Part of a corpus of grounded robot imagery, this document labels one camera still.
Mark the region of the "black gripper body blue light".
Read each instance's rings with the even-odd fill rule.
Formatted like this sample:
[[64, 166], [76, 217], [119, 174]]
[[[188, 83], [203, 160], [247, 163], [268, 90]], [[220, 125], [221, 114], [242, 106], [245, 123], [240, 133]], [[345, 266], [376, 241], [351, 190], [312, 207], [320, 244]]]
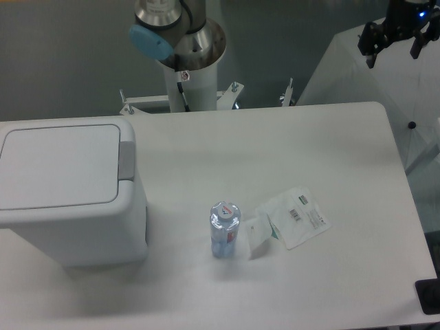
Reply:
[[389, 41], [411, 39], [427, 24], [432, 14], [432, 1], [389, 1], [383, 22]]

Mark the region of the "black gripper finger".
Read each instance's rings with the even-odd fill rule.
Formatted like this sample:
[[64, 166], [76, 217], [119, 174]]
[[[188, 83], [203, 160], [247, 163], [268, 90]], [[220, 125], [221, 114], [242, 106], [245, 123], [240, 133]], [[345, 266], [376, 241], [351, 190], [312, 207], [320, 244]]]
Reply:
[[413, 31], [415, 38], [410, 49], [413, 59], [418, 59], [421, 50], [431, 41], [439, 39], [439, 8], [424, 10], [418, 14], [419, 24]]
[[358, 37], [357, 47], [365, 57], [369, 69], [374, 68], [377, 55], [393, 42], [393, 35], [386, 21], [367, 22]]

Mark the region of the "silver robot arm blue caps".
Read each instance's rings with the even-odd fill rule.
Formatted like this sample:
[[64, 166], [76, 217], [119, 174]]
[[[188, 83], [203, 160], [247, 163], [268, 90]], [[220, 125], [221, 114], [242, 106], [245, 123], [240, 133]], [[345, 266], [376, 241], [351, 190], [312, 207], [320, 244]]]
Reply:
[[[206, 16], [205, 1], [136, 1], [132, 44], [146, 57], [176, 72], [204, 69], [226, 50], [223, 29]], [[413, 59], [439, 39], [439, 7], [435, 1], [389, 1], [381, 23], [368, 22], [357, 47], [368, 68], [393, 43], [413, 39]]]

